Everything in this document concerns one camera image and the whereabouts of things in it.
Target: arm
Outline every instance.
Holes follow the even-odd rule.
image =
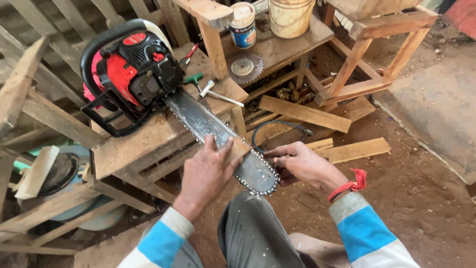
[[[228,139],[223,148],[217,150],[215,137],[205,137],[205,145],[184,163],[182,191],[172,207],[119,264],[119,268],[171,266],[176,252],[194,231],[192,222],[221,192],[243,161],[239,157],[228,162],[232,146],[233,139]]]
[[[349,182],[334,165],[302,142],[280,146],[264,157],[273,157],[283,187],[305,181],[329,195]],[[419,267],[361,194],[342,192],[334,199],[329,213],[337,224],[352,267]]]

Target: wire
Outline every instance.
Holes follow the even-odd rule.
[[[269,122],[266,122],[266,123],[263,123],[261,125],[259,125],[259,127],[256,128],[255,132],[253,133],[253,138],[251,139],[252,142],[253,142],[253,146],[256,148],[256,150],[258,150],[260,153],[264,154],[265,152],[262,151],[261,149],[258,148],[258,146],[256,145],[256,142],[255,142],[255,138],[256,138],[256,133],[258,132],[258,130],[266,125],[266,124],[271,124],[271,123],[281,123],[281,124],[288,124],[288,125],[291,125],[293,127],[297,127],[299,128],[300,130],[304,131],[305,135],[304,137],[301,139],[301,141],[304,141],[304,139],[307,137],[307,136],[312,136],[314,135],[314,132],[310,131],[309,129],[307,128],[304,128],[300,125],[297,125],[297,124],[293,124],[293,123],[289,123],[289,122],[285,122],[285,121],[269,121]]]

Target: chainsaw engine housing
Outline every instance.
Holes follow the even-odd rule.
[[[148,21],[131,20],[101,33],[89,43],[81,57],[81,74],[95,96],[95,100],[81,110],[113,137],[122,137],[140,128],[165,105],[163,98],[182,84],[183,72],[167,39],[157,26],[148,22],[146,27],[144,22]],[[119,40],[112,46],[102,48],[118,36]],[[102,59],[96,65],[95,80],[91,64],[97,51]],[[99,115],[95,109],[99,105],[113,113],[106,117]],[[122,115],[130,124],[117,129],[113,122]]]

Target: chainsaw handle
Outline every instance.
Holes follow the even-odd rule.
[[[79,67],[81,69],[81,76],[83,77],[84,84],[89,88],[94,97],[97,98],[102,94],[102,90],[98,87],[98,85],[96,85],[91,71],[92,60],[96,52],[98,52],[108,43],[139,30],[147,30],[144,20],[129,20],[124,24],[117,25],[102,32],[101,34],[96,35],[86,46],[81,56]],[[117,110],[116,105],[111,102],[104,102],[102,105],[104,108],[112,112]]]

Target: sleeve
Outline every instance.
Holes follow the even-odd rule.
[[[418,268],[365,198],[352,192],[329,209],[353,268]]]
[[[193,231],[193,225],[169,207],[118,268],[168,268]]]

